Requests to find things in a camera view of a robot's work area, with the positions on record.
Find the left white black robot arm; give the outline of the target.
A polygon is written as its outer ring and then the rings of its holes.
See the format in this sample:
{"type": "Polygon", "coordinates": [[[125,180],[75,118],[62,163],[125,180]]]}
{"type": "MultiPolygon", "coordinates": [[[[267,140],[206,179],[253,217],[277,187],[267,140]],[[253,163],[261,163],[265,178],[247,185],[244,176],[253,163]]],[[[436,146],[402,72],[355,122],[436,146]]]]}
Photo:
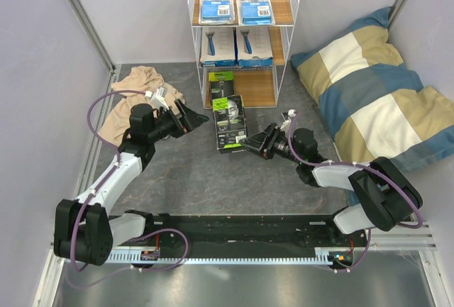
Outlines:
{"type": "Polygon", "coordinates": [[[111,218],[110,212],[127,186],[148,166],[157,142],[171,136],[180,138],[208,117],[175,101],[176,111],[153,109],[138,104],[131,109],[129,128],[123,135],[110,167],[82,194],[63,199],[56,207],[53,252],[72,263],[100,266],[111,250],[129,240],[149,245],[155,239],[155,227],[148,224],[146,213],[125,212],[111,218]]]}

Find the black green Gillette razor box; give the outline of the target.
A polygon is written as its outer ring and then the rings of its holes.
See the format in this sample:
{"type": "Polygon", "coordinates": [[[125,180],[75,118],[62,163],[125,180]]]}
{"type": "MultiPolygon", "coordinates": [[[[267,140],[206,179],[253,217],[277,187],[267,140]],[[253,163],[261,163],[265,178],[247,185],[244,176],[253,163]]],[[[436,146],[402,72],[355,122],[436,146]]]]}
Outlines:
{"type": "Polygon", "coordinates": [[[209,72],[209,90],[212,99],[234,95],[235,85],[233,72],[209,72]]]}

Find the Gillette razor white card pack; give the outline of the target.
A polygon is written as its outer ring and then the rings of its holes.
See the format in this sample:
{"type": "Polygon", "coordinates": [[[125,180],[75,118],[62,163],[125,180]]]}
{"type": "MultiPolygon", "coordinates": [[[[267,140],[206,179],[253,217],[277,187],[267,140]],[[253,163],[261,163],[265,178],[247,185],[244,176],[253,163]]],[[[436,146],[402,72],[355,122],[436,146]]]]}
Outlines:
{"type": "Polygon", "coordinates": [[[240,26],[275,24],[271,0],[236,0],[236,6],[240,26]]]}

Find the blue Gillette razor blister pack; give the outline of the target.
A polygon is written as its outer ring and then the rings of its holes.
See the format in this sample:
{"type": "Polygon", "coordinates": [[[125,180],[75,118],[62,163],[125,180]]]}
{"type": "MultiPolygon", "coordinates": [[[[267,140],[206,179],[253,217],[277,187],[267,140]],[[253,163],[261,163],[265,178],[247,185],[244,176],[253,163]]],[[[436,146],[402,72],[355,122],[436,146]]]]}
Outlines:
{"type": "Polygon", "coordinates": [[[230,25],[235,17],[233,0],[199,0],[200,25],[230,25]]]}

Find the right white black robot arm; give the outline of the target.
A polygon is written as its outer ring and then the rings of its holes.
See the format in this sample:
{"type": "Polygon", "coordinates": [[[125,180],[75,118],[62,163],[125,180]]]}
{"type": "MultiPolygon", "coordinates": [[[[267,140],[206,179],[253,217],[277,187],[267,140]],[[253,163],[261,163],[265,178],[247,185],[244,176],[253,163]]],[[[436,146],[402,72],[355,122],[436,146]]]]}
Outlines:
{"type": "Polygon", "coordinates": [[[279,155],[295,162],[305,184],[355,193],[359,202],[335,213],[333,223],[325,227],[326,240],[332,245],[342,245],[358,230],[387,232],[396,225],[407,227],[405,220],[420,214],[421,195],[386,157],[365,164],[333,162],[320,155],[311,130],[284,131],[274,123],[240,143],[265,160],[279,155]]]}

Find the Harry's razor box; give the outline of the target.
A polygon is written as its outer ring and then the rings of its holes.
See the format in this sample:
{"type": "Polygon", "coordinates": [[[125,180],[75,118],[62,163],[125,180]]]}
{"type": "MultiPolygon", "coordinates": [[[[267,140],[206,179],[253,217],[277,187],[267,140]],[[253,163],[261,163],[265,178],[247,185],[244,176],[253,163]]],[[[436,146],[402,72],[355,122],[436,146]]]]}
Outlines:
{"type": "Polygon", "coordinates": [[[236,65],[236,44],[233,28],[203,28],[200,63],[202,67],[236,65]]]}
{"type": "Polygon", "coordinates": [[[239,67],[271,67],[273,54],[268,27],[251,26],[236,29],[239,67]]]}

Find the black green razor box portrait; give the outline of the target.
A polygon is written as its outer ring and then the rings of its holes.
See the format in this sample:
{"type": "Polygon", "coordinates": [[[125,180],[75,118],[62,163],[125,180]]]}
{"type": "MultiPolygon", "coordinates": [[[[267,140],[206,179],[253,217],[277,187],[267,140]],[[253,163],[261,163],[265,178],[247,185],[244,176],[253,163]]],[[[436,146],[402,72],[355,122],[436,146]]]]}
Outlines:
{"type": "Polygon", "coordinates": [[[216,131],[216,148],[221,154],[244,150],[243,139],[247,138],[247,127],[243,98],[231,95],[212,101],[216,131]]]}

